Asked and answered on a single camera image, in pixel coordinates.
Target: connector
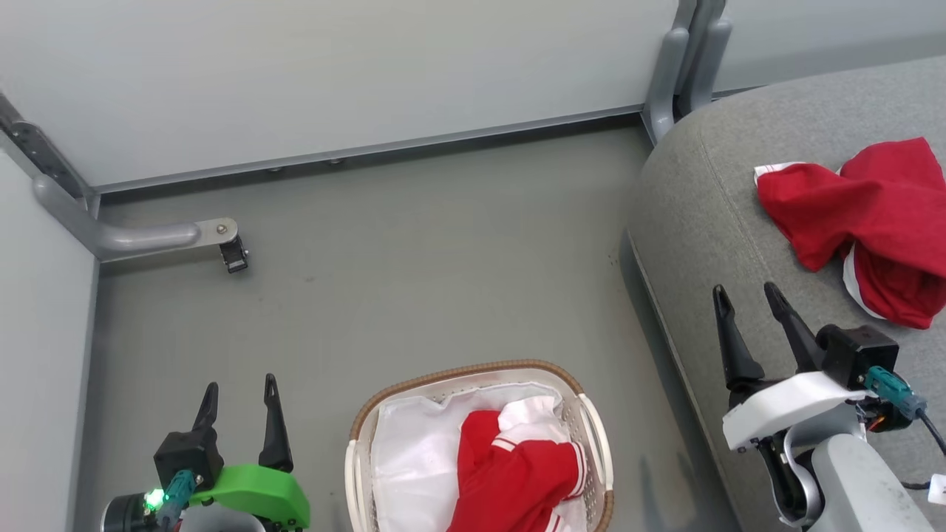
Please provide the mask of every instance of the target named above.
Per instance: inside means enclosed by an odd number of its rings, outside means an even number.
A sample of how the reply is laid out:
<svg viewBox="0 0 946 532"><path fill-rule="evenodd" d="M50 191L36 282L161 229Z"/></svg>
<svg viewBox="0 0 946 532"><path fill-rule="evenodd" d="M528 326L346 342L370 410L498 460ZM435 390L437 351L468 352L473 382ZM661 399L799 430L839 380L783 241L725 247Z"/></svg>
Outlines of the connector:
<svg viewBox="0 0 946 532"><path fill-rule="evenodd" d="M879 365L867 371L864 386L881 399L890 401L907 419L916 419L917 412L926 410L924 397L914 394L906 382Z"/></svg>
<svg viewBox="0 0 946 532"><path fill-rule="evenodd" d="M194 473L189 470L180 470L174 475L162 497L164 501L158 508L158 530L170 532L174 529L200 480L203 479L195 478Z"/></svg>

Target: gray fabric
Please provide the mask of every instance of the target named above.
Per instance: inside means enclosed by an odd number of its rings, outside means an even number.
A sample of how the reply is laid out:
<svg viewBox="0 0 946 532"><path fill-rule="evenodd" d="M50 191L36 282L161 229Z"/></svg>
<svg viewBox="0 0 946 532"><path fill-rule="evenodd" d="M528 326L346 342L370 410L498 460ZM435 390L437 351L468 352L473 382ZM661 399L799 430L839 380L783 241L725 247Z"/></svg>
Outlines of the gray fabric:
<svg viewBox="0 0 946 532"><path fill-rule="evenodd" d="M927 331L870 318L844 290L836 260L816 274L798 264L759 205L755 166L810 161L838 168L877 142L925 136L946 161L946 58L856 70L773 85L725 98L687 116L664 137L637 185L628 231L641 268L746 531L777 531L771 488L755 453L727 449L727 390L710 290L723 283L745 341L769 377L794 371L791 351L765 303L774 280L808 324L871 324L901 344L897 369L930 400L946 429L946 318ZM929 480L946 471L920 423L871 438L899 478ZM914 499L934 528L946 512Z"/></svg>

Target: white laundry basket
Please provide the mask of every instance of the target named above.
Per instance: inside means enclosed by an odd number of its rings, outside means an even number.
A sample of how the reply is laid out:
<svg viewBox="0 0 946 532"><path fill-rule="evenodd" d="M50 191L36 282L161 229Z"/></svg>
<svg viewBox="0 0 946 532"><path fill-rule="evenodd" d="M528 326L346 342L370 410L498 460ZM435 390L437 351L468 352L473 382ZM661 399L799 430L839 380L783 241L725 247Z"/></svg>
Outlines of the white laundry basket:
<svg viewBox="0 0 946 532"><path fill-rule="evenodd" d="M470 365L432 373L390 386L369 399L355 418L345 453L345 496L354 532L378 532L372 494L371 442L377 414L384 403L415 396L442 401L471 388L509 382L538 382L562 395L562 419L569 427L571 439L582 445L589 456L591 474L584 493L588 531L604 532L614 512L614 469L604 425L578 381L561 367L539 360Z"/></svg>

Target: gray floor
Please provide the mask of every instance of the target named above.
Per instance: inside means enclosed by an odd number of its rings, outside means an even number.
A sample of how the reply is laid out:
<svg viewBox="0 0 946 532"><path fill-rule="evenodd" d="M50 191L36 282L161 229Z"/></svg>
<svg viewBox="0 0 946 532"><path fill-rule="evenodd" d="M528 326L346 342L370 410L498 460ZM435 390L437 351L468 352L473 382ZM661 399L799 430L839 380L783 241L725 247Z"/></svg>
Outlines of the gray floor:
<svg viewBox="0 0 946 532"><path fill-rule="evenodd" d="M232 216L252 266L227 275L206 250L103 268L78 530L97 529L113 496L155 485L151 456L189 428L209 381L221 453L255 461L267 372L311 529L349 530L342 462L364 401L517 358L564 366L598 406L616 471L611 530L735 530L647 300L622 281L647 146L636 126L103 207L127 225Z"/></svg>

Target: red clothing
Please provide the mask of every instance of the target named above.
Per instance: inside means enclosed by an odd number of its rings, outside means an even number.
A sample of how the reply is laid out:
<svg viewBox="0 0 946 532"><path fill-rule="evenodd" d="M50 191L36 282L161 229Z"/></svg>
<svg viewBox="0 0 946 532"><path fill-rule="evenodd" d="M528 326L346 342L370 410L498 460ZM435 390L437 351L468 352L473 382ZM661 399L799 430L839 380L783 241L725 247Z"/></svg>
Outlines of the red clothing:
<svg viewBox="0 0 946 532"><path fill-rule="evenodd" d="M946 182L923 138L870 146L840 175L813 164L758 181L762 207L812 271L857 242L861 297L888 320L929 328L946 306Z"/></svg>
<svg viewBox="0 0 946 532"><path fill-rule="evenodd" d="M574 443L515 442L499 435L499 412L470 414L457 456L460 498L447 532L560 532L552 511L577 496L585 459Z"/></svg>

